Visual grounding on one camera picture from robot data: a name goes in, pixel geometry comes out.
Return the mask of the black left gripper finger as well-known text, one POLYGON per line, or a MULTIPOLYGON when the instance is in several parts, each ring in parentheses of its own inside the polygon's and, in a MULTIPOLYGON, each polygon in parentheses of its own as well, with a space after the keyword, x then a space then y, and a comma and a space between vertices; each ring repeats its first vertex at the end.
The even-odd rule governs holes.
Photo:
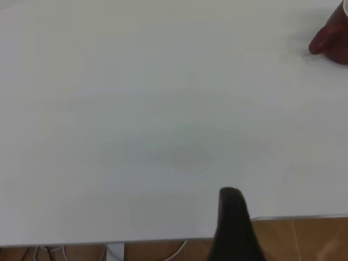
POLYGON ((240 190, 219 191, 217 229, 208 260, 265 260, 240 190))

